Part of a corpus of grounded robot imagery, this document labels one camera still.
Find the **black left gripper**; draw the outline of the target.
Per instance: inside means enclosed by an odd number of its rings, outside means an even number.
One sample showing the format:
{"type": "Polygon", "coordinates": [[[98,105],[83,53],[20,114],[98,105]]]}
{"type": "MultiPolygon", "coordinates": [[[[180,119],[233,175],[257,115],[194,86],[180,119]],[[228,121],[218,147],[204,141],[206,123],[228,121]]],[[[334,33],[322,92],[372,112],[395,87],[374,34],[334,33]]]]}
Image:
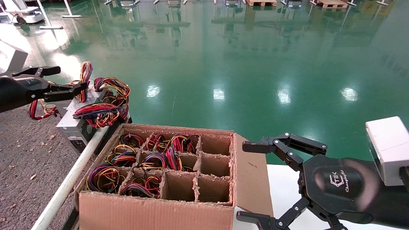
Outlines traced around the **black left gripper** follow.
{"type": "Polygon", "coordinates": [[[49,84],[44,76],[60,74],[59,66],[27,67],[12,77],[0,78],[0,112],[13,110],[30,104],[35,99],[45,102],[72,100],[87,89],[87,83],[74,85],[49,84]]]}

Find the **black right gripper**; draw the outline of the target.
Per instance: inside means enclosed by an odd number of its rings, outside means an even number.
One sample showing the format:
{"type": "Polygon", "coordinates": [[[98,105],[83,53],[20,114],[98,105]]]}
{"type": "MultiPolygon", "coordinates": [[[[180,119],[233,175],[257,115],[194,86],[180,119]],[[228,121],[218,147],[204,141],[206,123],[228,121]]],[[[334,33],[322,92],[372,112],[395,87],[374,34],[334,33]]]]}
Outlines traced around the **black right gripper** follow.
{"type": "Polygon", "coordinates": [[[405,186],[386,186],[372,161],[325,156],[327,145],[291,133],[244,141],[242,150],[274,153],[294,171],[301,172],[303,196],[281,217],[238,211],[238,221],[256,224],[260,230],[289,230],[306,210],[329,224],[329,230],[346,230],[340,220],[407,229],[408,191],[405,186]],[[294,152],[313,157],[306,162],[294,152]]]}

